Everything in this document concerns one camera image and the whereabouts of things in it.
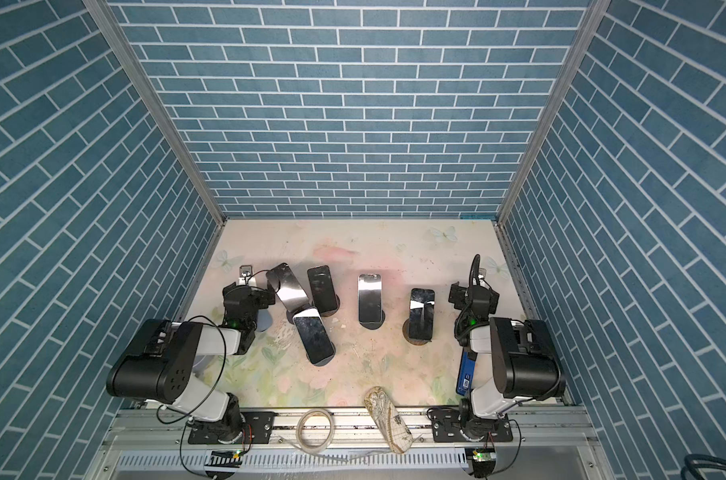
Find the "black phone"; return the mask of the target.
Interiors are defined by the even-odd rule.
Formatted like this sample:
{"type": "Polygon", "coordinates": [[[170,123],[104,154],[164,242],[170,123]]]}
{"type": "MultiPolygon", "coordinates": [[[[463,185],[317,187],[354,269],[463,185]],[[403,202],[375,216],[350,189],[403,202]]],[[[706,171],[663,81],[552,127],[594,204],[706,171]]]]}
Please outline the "black phone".
{"type": "Polygon", "coordinates": [[[413,288],[409,300],[409,334],[412,338],[432,340],[434,324],[435,292],[431,289],[413,288]]]}
{"type": "Polygon", "coordinates": [[[331,271],[328,265],[321,265],[307,270],[313,304],[322,317],[335,314],[340,308],[340,299],[336,293],[331,271]]]}

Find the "purple-edged phone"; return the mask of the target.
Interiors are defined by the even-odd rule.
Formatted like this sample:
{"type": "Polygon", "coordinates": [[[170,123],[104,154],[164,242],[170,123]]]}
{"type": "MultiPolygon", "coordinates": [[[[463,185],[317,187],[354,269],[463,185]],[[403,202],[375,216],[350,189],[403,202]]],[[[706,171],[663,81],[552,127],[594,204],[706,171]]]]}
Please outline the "purple-edged phone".
{"type": "Polygon", "coordinates": [[[332,343],[325,329],[319,312],[315,308],[307,308],[293,315],[301,342],[308,354],[317,348],[328,348],[332,343]]]}

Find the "teal-edged phone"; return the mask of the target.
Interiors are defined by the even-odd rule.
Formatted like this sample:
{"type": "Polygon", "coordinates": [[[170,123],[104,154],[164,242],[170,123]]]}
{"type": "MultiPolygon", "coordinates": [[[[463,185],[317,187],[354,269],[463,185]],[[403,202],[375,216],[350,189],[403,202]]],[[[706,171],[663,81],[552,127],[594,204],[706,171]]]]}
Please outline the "teal-edged phone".
{"type": "Polygon", "coordinates": [[[379,311],[383,311],[381,275],[362,273],[358,277],[358,321],[379,311]]]}

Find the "wood-base grey phone stand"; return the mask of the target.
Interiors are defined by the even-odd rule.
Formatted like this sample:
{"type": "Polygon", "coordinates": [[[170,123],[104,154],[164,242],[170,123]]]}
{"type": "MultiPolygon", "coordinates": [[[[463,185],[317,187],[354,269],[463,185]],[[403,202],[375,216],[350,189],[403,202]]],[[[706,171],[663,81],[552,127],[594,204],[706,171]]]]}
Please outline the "wood-base grey phone stand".
{"type": "Polygon", "coordinates": [[[423,346],[431,342],[431,340],[423,340],[423,339],[416,339],[412,338],[409,334],[409,327],[410,327],[410,321],[407,319],[404,321],[402,325],[402,334],[405,340],[415,346],[423,346]]]}

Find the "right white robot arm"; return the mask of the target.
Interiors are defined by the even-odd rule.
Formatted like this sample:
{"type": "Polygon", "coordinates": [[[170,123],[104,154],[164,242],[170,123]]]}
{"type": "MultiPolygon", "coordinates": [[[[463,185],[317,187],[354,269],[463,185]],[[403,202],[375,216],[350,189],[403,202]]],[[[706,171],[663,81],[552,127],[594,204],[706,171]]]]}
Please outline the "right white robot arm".
{"type": "Polygon", "coordinates": [[[514,408],[563,395],[566,374],[545,322],[496,316],[498,294],[481,284],[452,284],[448,301],[459,311],[454,338],[462,347],[456,384],[462,436],[486,439],[514,408]]]}

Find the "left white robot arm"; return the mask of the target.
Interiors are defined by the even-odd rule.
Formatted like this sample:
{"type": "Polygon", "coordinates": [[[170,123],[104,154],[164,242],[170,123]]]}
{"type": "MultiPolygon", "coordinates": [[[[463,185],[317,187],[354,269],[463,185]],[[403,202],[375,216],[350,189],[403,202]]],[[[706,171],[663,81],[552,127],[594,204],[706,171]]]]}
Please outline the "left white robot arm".
{"type": "Polygon", "coordinates": [[[223,289],[220,324],[204,315],[184,322],[145,321],[108,374],[107,392],[156,401],[179,413],[167,422],[185,421],[192,445],[267,444],[276,415],[242,412],[237,396],[206,385],[195,365],[204,357],[245,354],[255,339],[259,312],[274,303],[272,289],[234,283],[223,289]]]}

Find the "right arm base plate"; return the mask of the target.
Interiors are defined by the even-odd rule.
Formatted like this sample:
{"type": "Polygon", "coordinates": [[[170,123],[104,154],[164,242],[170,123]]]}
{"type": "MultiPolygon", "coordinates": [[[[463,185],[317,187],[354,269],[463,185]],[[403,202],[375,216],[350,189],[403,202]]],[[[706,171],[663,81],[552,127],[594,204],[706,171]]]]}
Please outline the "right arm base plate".
{"type": "Polygon", "coordinates": [[[433,406],[427,409],[426,417],[436,443],[506,443],[513,440],[508,421],[479,418],[459,406],[433,406]]]}

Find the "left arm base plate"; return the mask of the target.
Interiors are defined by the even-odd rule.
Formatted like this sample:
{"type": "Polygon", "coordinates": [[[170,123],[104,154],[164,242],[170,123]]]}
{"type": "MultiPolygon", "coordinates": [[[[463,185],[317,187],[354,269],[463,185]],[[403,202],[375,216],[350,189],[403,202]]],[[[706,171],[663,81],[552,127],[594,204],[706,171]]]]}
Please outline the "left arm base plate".
{"type": "Polygon", "coordinates": [[[277,414],[274,411],[240,411],[217,422],[193,420],[186,442],[190,445],[268,444],[277,414]]]}

